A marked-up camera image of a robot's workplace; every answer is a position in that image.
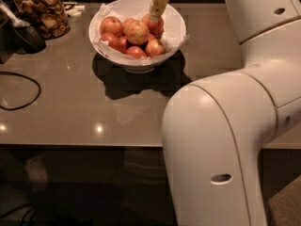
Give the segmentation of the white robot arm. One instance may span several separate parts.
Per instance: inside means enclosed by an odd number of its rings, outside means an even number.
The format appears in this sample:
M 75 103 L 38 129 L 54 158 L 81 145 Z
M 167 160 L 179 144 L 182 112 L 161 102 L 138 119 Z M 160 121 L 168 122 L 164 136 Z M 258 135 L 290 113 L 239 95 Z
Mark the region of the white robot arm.
M 300 121 L 301 1 L 225 1 L 241 69 L 184 86 L 163 117 L 179 226 L 267 226 L 258 157 Z

